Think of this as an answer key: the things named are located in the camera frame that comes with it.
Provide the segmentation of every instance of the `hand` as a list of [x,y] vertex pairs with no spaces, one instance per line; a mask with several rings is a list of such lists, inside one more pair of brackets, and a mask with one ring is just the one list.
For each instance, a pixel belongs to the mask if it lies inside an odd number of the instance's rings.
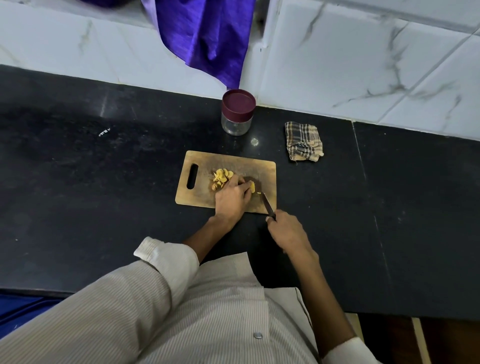
[[267,217],[268,231],[277,245],[289,258],[307,256],[318,262],[318,254],[312,249],[308,236],[298,219],[285,211],[275,211],[276,221]]
[[252,197],[250,182],[236,174],[215,194],[215,217],[226,222],[228,231],[241,219]]

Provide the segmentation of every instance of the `knife blade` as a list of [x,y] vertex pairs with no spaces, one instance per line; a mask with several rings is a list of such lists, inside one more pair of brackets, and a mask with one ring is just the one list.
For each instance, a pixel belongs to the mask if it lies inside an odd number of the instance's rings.
[[268,215],[271,218],[273,218],[273,220],[276,221],[275,211],[272,209],[272,206],[268,202],[267,196],[265,196],[265,194],[263,192],[260,194],[260,196],[262,197],[262,201],[264,202],[264,205],[265,205],[265,208],[267,209]]

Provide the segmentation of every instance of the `person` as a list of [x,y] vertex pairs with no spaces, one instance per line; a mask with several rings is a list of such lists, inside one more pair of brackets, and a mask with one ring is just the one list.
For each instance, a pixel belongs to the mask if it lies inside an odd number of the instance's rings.
[[140,260],[101,277],[0,340],[0,363],[378,363],[355,336],[296,217],[268,230],[297,288],[263,288],[247,253],[201,266],[252,192],[234,175],[183,244],[147,237]]

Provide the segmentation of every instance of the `shirt sleeve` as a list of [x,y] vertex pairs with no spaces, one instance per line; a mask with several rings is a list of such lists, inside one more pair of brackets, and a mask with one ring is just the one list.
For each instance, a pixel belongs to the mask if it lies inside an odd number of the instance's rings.
[[322,364],[380,364],[360,338],[352,338],[328,352]]
[[132,363],[198,270],[183,244],[145,238],[134,262],[0,340],[0,363]]

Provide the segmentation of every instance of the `beige striped shirt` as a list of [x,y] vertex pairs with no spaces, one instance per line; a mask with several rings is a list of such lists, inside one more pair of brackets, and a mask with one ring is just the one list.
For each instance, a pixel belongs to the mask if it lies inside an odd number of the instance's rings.
[[[246,253],[199,267],[190,247],[147,237],[134,254],[0,340],[0,363],[318,362],[299,290],[263,288]],[[377,363],[358,338],[322,361]]]

